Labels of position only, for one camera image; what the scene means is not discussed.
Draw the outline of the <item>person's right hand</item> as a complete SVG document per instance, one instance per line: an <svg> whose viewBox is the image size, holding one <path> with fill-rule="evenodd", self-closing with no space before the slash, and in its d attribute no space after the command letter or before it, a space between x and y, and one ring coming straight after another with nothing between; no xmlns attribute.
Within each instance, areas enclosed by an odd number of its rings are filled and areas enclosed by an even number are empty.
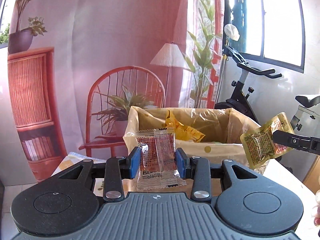
<svg viewBox="0 0 320 240"><path fill-rule="evenodd" d="M317 206L314 208L314 224L315 226L319 226L320 225L320 190L318 190L316 192L316 202L317 202Z"/></svg>

